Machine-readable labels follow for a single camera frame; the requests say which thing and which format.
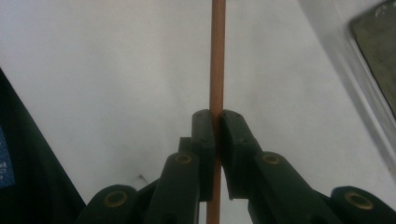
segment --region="blue label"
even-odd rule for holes
[[[6,138],[0,127],[0,189],[15,185],[14,171],[9,157]]]

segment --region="white background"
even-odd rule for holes
[[[314,189],[352,185],[396,208],[364,99],[326,47],[377,1],[327,2],[227,1],[224,107]],[[0,2],[0,66],[85,202],[154,181],[191,135],[208,108],[210,20],[209,0]],[[250,222],[224,182],[221,206],[221,223]]]

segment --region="wooden dowel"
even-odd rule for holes
[[[210,57],[210,101],[213,129],[216,136],[216,162],[213,184],[213,199],[207,203],[206,224],[219,224],[221,161],[220,117],[223,111],[224,93],[224,44],[226,0],[212,0],[212,37]]]

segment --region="hole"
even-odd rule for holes
[[[166,214],[161,219],[161,224],[176,224],[177,218],[175,214]]]
[[[311,218],[309,218],[309,222],[312,224],[328,224],[326,219],[320,216],[312,216]]]
[[[263,155],[262,156],[262,160],[267,162],[267,163],[270,163],[270,164],[278,164],[278,163],[280,163],[280,159],[276,155],[268,155],[268,154],[267,155]]]
[[[178,163],[187,164],[192,161],[192,158],[191,158],[191,156],[187,156],[187,155],[178,155],[178,156],[176,156],[175,160]]]
[[[345,198],[347,202],[354,205],[355,207],[358,207],[359,209],[371,210],[374,207],[373,203],[370,200],[354,191],[347,192],[345,194]]]
[[[107,194],[103,204],[106,207],[119,207],[123,205],[128,198],[128,195],[123,190],[112,191]]]

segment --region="dark object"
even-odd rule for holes
[[[196,223],[199,158],[190,152],[171,155],[152,196],[144,223]]]
[[[350,30],[396,118],[396,2],[386,1],[360,15]]]
[[[74,222],[85,203],[1,70],[0,126],[0,222]]]
[[[115,185],[85,206],[5,76],[0,76],[0,211],[2,223],[197,223],[212,198],[215,138],[208,110],[192,116],[161,178],[136,192]],[[353,187],[328,198],[282,156],[263,152],[244,118],[223,111],[222,162],[230,198],[248,199],[253,223],[396,223],[396,213]]]
[[[253,223],[396,223],[396,213],[361,189],[314,191],[282,156],[263,152],[242,115],[221,118],[223,166],[230,198],[249,199]]]
[[[131,187],[115,185],[102,189],[79,215],[76,224],[131,223],[136,203],[137,193]]]

